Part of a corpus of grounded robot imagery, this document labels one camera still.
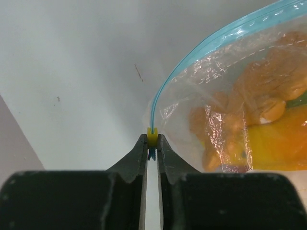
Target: bag contents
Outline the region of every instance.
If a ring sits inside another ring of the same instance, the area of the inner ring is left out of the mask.
[[[307,34],[289,32],[247,65],[230,92],[191,109],[205,171],[307,170],[306,97]]]

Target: scratch mark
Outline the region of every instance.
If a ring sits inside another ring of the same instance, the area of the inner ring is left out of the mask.
[[[138,75],[139,75],[140,79],[141,79],[142,82],[143,82],[144,80],[143,80],[143,78],[141,77],[140,72],[139,72],[138,68],[136,67],[136,64],[134,64],[134,66],[135,66],[136,71],[138,72]]]

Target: ziplock bag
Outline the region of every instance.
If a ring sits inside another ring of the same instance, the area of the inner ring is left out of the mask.
[[[209,36],[153,99],[151,128],[201,172],[307,170],[307,0]]]

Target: white surface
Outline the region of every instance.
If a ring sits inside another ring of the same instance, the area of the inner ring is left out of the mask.
[[[0,93],[46,169],[106,169],[145,131],[145,108],[172,68],[271,2],[1,0]],[[160,227],[152,166],[147,230]]]

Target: green object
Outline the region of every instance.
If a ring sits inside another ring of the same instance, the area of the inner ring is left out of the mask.
[[[307,91],[300,97],[291,100],[291,101],[287,101],[287,108],[292,108],[292,107],[297,107],[303,104],[307,104]]]

